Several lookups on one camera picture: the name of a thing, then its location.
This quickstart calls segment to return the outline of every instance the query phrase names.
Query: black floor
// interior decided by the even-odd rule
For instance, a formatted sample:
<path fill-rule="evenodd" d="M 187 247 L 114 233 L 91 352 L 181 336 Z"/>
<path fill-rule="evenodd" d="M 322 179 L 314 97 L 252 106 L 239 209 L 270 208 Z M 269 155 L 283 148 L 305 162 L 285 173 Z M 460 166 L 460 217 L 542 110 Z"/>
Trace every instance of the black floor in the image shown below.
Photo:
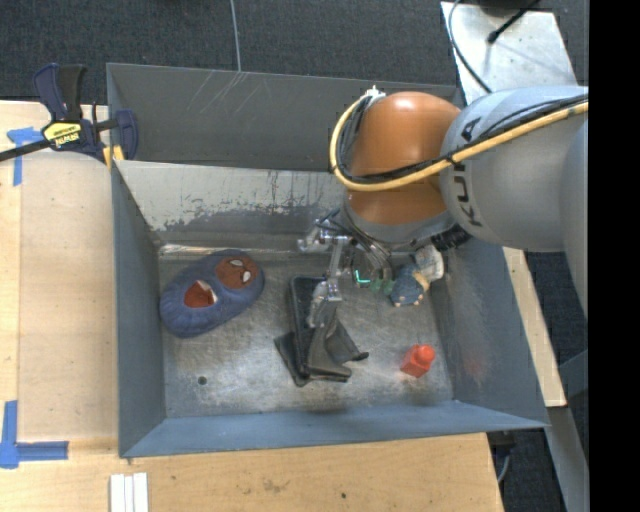
<path fill-rule="evenodd" d="M 589 0 L 542 0 L 536 8 L 555 14 L 576 78 L 588 86 Z M 107 62 L 457 84 L 435 0 L 3 2 L 0 48 L 0 99 L 35 99 L 32 75 L 49 62 L 88 66 L 82 101 L 98 104 L 107 101 Z M 529 254 L 528 261 L 562 364 L 587 347 L 566 260 Z M 571 408 L 588 455 L 588 393 Z M 515 441 L 506 511 L 564 511 L 544 433 L 518 432 Z"/>

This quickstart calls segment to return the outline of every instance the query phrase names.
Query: gray bin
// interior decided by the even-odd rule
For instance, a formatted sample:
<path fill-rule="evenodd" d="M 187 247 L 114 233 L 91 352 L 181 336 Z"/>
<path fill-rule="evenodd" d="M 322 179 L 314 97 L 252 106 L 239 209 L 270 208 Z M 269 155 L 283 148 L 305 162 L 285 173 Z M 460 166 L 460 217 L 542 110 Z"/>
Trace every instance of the gray bin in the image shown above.
<path fill-rule="evenodd" d="M 340 206 L 328 140 L 374 85 L 335 78 L 110 64 L 109 107 L 140 127 L 135 160 L 112 172 L 123 457 L 382 441 L 540 428 L 548 419 L 499 246 L 445 253 L 447 273 L 418 307 L 343 278 L 339 315 L 368 359 L 347 383 L 297 387 L 274 344 L 292 328 L 289 281 L 330 254 L 296 240 Z M 453 87 L 378 82 L 459 104 Z M 265 290 L 238 317 L 192 339 L 162 325 L 163 286 L 213 250 L 248 251 Z M 399 371 L 414 343 L 437 357 Z"/>

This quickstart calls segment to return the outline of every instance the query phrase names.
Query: blue tape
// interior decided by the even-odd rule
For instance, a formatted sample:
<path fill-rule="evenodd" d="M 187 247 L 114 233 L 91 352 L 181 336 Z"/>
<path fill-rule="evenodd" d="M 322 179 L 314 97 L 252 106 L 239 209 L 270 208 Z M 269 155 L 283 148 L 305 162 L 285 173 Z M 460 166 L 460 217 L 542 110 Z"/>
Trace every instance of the blue tape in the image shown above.
<path fill-rule="evenodd" d="M 20 147 L 23 144 L 30 144 L 31 142 L 38 142 L 44 137 L 42 134 L 34 130 L 32 126 L 28 128 L 19 128 L 17 130 L 9 130 L 7 137 L 16 145 Z M 22 183 L 22 157 L 16 157 L 13 164 L 13 186 L 18 186 Z"/>
<path fill-rule="evenodd" d="M 20 462 L 68 459 L 68 441 L 18 443 L 18 401 L 5 402 L 0 442 L 0 468 L 16 469 Z"/>

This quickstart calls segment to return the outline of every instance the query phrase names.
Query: small red object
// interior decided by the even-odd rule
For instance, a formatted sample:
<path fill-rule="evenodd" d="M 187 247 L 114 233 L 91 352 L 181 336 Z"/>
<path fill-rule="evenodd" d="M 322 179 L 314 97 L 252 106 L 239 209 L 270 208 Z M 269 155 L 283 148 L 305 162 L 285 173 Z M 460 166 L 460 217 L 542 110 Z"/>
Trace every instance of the small red object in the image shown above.
<path fill-rule="evenodd" d="M 404 355 L 400 370 L 413 377 L 422 377 L 429 371 L 436 358 L 436 351 L 431 345 L 413 345 Z"/>

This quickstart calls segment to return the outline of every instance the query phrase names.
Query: green light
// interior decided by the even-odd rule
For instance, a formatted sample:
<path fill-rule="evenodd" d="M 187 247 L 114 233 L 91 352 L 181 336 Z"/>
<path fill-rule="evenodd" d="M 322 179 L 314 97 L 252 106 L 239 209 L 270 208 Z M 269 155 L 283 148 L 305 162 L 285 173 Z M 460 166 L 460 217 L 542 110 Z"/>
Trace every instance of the green light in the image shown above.
<path fill-rule="evenodd" d="M 370 283 L 371 279 L 360 279 L 360 272 L 358 272 L 358 269 L 355 270 L 355 276 L 356 276 L 356 281 L 358 283 Z"/>

